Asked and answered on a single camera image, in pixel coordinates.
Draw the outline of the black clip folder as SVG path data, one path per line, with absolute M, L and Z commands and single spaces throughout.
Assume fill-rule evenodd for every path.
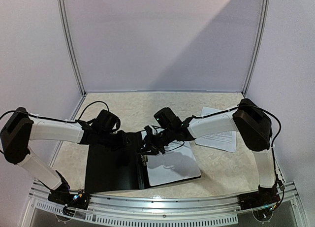
M 128 132 L 127 136 L 130 144 L 116 151 L 106 151 L 100 145 L 89 146 L 85 176 L 86 192 L 151 188 L 146 166 L 148 156 L 136 153 L 145 132 Z

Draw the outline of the white printed sheet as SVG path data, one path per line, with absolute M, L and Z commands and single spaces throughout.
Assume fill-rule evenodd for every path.
M 150 187 L 201 177 L 201 171 L 188 141 L 174 141 L 165 154 L 148 155 L 146 163 Z

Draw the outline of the white paper stack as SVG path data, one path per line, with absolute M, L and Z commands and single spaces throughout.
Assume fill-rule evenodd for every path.
M 200 146 L 227 152 L 236 151 L 237 128 L 232 120 L 233 112 L 203 107 L 201 116 L 189 126 Z

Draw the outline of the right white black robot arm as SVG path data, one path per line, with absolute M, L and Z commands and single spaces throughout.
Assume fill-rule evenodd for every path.
M 270 113 L 257 107 L 250 99 L 242 99 L 232 108 L 204 116 L 190 116 L 181 120 L 169 108 L 158 111 L 154 118 L 162 131 L 153 133 L 150 126 L 145 127 L 146 135 L 137 148 L 140 155 L 165 154 L 165 147 L 173 141 L 186 142 L 197 138 L 227 131 L 237 131 L 246 147 L 253 153 L 258 169 L 261 189 L 254 195 L 258 205 L 270 201 L 276 186 L 276 164 L 273 153 L 272 122 Z

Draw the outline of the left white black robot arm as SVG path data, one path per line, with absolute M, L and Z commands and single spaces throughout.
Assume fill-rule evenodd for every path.
M 121 121 L 113 113 L 101 110 L 89 121 L 61 120 L 39 116 L 26 111 L 24 107 L 8 112 L 11 116 L 0 131 L 1 153 L 5 159 L 18 165 L 43 183 L 62 204 L 70 204 L 72 191 L 66 188 L 66 181 L 60 174 L 43 162 L 30 148 L 32 140 L 55 140 L 95 145 L 115 151 L 128 144 Z

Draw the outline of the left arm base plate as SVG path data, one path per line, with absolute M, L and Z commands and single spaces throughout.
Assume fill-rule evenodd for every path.
M 48 200 L 60 205 L 87 210 L 90 196 L 83 191 L 71 192 L 68 188 L 58 188 L 50 191 Z

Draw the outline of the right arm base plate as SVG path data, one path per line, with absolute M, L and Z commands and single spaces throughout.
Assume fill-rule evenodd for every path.
M 258 208 L 265 205 L 268 206 L 272 203 L 280 201 L 280 196 L 277 193 L 263 191 L 240 194 L 237 196 L 237 198 L 241 210 Z

